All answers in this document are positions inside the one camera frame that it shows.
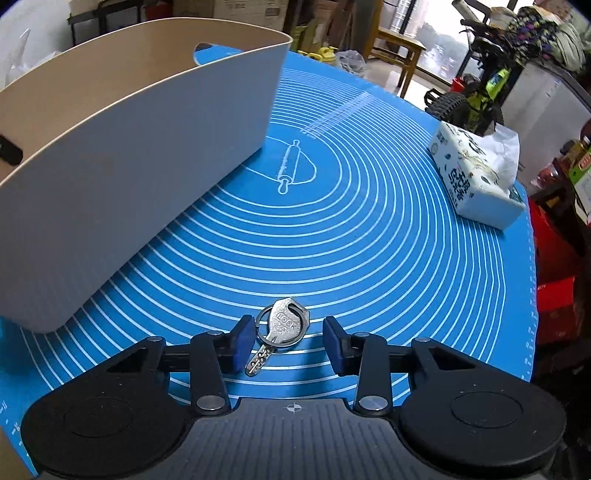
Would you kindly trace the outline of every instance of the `wooden chair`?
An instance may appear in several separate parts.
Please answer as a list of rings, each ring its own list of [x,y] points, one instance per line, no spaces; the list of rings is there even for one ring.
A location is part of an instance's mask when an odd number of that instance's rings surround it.
[[[406,48],[408,50],[406,57],[385,48],[374,47],[375,40],[377,39],[385,40],[388,45],[397,45]],[[370,35],[369,41],[365,46],[363,57],[367,60],[372,55],[392,65],[400,65],[402,71],[400,72],[397,88],[402,86],[400,97],[404,98],[410,86],[410,81],[413,78],[414,70],[417,68],[418,59],[424,50],[426,50],[425,45],[418,40],[393,32],[392,30],[387,30],[386,28],[378,27],[377,23],[375,23],[373,25],[373,34]]]

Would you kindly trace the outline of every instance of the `green bicycle frame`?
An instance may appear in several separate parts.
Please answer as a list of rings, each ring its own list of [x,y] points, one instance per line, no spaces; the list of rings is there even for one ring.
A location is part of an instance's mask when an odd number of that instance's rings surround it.
[[[468,117],[468,125],[472,130],[479,120],[480,114],[486,108],[488,103],[494,102],[499,96],[507,81],[511,71],[509,69],[501,69],[495,73],[492,78],[486,84],[486,94],[476,91],[468,97],[468,104],[470,105],[470,116]]]

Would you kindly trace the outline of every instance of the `bottle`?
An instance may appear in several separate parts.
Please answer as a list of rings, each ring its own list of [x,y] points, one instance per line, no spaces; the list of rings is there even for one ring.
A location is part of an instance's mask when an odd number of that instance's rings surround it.
[[[579,160],[583,158],[590,145],[591,141],[589,141],[588,137],[583,137],[583,140],[580,142],[574,142],[574,145],[570,147],[570,150],[567,152],[563,158],[563,161],[561,162],[561,164],[564,165],[566,172],[569,172],[579,162]]]

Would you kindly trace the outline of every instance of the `tissue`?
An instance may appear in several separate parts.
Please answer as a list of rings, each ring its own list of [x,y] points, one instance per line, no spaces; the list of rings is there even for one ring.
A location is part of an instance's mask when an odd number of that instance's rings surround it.
[[[515,188],[519,137],[496,126],[479,137],[441,122],[429,146],[456,213],[504,230],[525,211]]]

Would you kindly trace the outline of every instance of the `blue silicone baking mat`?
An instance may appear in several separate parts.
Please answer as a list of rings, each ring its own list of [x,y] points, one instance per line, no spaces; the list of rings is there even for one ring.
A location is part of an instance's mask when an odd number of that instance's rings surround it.
[[[436,127],[380,87],[290,53],[260,152],[65,327],[35,335],[0,324],[0,422],[19,453],[22,415],[51,389],[146,336],[186,343],[287,296],[311,311],[306,337],[257,376],[228,377],[233,399],[352,400],[356,378],[335,376],[323,349],[328,315],[399,345],[430,336],[528,380],[537,326],[528,215],[504,233],[457,217],[427,154]],[[188,380],[173,375],[181,402]],[[392,376],[392,392],[398,404],[408,394],[404,375]]]

